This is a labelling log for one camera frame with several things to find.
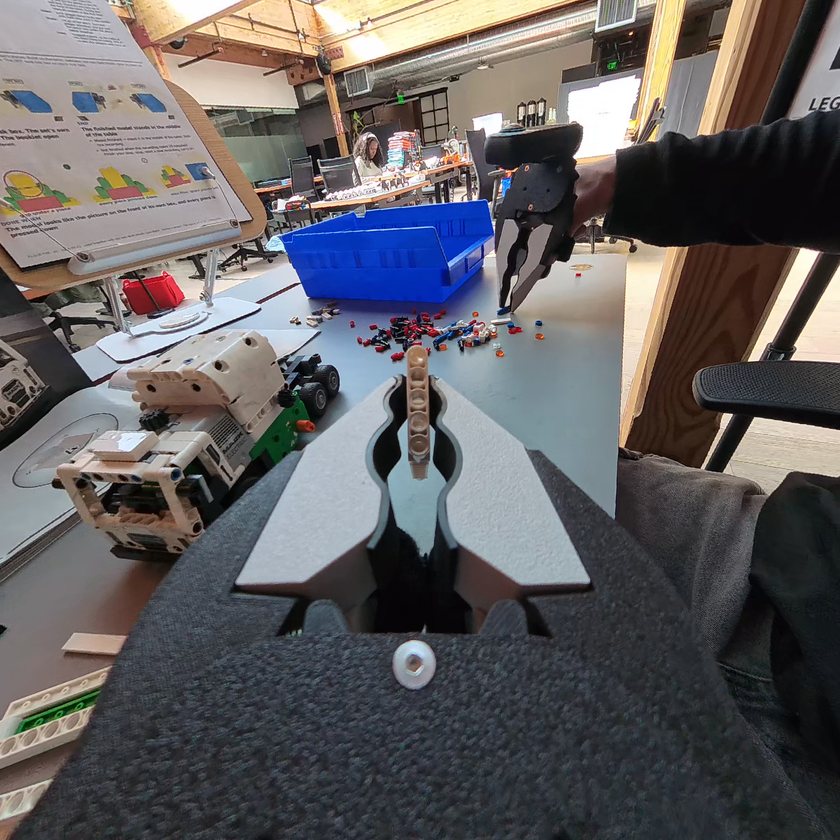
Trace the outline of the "background work table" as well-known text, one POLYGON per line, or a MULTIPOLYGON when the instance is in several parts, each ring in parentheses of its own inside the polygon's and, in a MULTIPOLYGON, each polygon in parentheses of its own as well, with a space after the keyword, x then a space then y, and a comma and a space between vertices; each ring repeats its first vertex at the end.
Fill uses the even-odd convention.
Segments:
POLYGON ((278 189, 260 188, 257 195, 265 199, 264 204, 273 214, 308 211, 312 215, 336 215, 355 212, 358 208, 380 208, 385 206, 416 205, 423 201, 424 192, 434 191, 436 203, 446 203, 449 196, 449 181, 464 175, 471 188, 475 173, 473 161, 445 159, 444 164, 409 172, 408 175, 392 173, 349 189, 317 197, 279 197, 278 189))

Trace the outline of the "beige flat lego plate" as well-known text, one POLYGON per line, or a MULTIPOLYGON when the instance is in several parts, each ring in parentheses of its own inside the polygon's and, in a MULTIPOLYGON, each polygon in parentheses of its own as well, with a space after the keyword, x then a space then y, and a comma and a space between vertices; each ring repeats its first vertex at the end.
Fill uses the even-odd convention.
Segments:
POLYGON ((116 657, 127 641, 126 635, 76 632, 61 646, 66 655, 116 657))

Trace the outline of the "white green lego truck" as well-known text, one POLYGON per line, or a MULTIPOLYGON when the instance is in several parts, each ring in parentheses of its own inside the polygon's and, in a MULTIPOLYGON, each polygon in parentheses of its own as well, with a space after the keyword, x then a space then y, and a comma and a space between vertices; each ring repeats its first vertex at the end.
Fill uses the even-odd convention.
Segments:
POLYGON ((80 519, 126 560, 174 561, 313 433, 340 393, 319 354, 255 330, 197 335, 127 370, 139 427, 101 432, 56 469, 80 519))

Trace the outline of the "beige lego beam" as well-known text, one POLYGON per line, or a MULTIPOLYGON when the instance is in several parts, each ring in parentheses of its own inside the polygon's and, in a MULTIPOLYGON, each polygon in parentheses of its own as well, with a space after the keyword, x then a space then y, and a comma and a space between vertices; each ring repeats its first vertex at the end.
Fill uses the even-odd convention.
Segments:
POLYGON ((419 344, 406 351, 407 457, 415 480, 427 478, 432 452, 427 357, 427 350, 419 344))

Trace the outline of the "person's right hand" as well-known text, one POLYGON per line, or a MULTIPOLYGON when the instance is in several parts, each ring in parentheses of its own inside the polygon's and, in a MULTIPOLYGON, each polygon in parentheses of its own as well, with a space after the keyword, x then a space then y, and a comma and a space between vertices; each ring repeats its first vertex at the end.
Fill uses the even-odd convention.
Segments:
POLYGON ((605 216, 611 209, 615 191, 616 156, 579 164, 578 178, 574 184, 574 215, 570 235, 582 235, 593 218, 605 216))

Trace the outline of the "red plastic bin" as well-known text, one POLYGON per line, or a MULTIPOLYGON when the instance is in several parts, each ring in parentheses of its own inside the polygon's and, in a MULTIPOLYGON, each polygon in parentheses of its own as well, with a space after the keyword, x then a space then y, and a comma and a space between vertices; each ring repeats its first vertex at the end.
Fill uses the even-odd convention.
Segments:
POLYGON ((184 292, 166 270, 156 276, 122 279, 122 294, 131 312, 138 316, 174 310, 185 300, 184 292))

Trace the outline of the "silver air duct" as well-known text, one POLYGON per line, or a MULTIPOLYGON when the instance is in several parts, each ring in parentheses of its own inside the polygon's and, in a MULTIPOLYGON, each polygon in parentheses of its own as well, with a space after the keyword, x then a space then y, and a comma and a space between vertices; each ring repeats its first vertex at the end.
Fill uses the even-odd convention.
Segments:
POLYGON ((493 67, 508 60, 573 46, 591 39, 595 5, 560 9, 533 20, 468 35, 453 45, 423 49, 366 67, 371 92, 415 89, 435 81, 493 67))

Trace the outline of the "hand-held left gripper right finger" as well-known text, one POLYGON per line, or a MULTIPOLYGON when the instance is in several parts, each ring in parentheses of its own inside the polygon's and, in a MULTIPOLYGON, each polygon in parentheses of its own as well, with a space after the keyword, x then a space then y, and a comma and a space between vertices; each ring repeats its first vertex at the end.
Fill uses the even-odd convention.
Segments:
POLYGON ((476 633, 499 602, 590 589, 524 444, 443 379, 430 387, 444 479, 432 557, 446 625, 476 633))

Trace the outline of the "dark lego set box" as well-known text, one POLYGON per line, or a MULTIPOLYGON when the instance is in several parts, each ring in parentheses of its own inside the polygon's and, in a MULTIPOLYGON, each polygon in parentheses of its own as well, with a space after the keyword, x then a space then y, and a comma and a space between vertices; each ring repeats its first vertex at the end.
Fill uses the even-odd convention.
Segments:
POLYGON ((1 448, 90 377, 8 276, 1 273, 1 448))

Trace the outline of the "open instruction booklet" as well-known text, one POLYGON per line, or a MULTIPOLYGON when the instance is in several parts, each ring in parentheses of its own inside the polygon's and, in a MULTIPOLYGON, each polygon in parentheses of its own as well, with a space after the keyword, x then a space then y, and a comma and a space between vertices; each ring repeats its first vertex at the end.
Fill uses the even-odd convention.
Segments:
POLYGON ((76 510, 52 480, 103 432, 139 427, 130 391, 101 384, 60 402, 1 454, 1 562, 36 553, 76 510))

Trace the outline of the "person's black jacket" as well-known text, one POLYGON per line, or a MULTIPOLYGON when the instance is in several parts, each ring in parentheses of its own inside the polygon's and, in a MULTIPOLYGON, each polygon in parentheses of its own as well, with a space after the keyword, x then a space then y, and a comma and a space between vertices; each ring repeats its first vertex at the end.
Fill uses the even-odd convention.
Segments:
POLYGON ((765 501, 751 582, 770 604, 775 688, 827 766, 839 754, 839 479, 790 473, 765 501))

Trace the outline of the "wooden post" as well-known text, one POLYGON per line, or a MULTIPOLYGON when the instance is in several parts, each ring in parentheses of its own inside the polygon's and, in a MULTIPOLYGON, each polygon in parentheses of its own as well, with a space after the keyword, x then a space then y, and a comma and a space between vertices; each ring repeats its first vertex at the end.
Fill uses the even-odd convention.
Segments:
MULTIPOLYGON (((699 134, 757 123, 805 21, 807 2, 733 2, 699 134)), ((669 248, 620 424, 619 444, 700 467, 720 415, 699 408, 692 383, 714 364, 747 359, 795 262, 773 246, 669 248)))

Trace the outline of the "black framed task sign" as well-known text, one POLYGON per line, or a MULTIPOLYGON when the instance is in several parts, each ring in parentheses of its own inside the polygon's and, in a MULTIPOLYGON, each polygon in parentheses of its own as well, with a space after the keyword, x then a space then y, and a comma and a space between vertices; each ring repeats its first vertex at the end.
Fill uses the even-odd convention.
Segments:
POLYGON ((805 70, 788 119, 803 119, 813 113, 839 112, 839 23, 834 16, 824 27, 805 70))

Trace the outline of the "pile of small lego pieces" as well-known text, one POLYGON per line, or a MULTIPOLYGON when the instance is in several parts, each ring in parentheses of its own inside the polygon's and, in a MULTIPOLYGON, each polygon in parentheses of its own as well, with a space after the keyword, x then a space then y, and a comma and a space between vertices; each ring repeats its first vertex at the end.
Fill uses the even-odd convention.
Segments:
POLYGON ((293 328, 311 328, 320 334, 301 350, 283 359, 287 365, 300 354, 316 355, 322 363, 357 366, 375 361, 397 366, 406 361, 409 347, 419 344, 434 359, 455 360, 481 348, 503 358, 504 339, 526 333, 523 324, 497 311, 449 311, 441 304, 387 303, 384 309, 363 311, 347 302, 328 301, 314 306, 306 317, 290 321, 293 328))

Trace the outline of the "person's right forearm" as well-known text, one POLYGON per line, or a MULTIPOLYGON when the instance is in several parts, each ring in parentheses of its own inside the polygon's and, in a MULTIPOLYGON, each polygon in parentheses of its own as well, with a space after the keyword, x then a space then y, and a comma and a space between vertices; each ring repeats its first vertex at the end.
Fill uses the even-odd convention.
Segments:
POLYGON ((839 116, 813 112, 621 150, 605 230, 659 247, 839 253, 839 116))

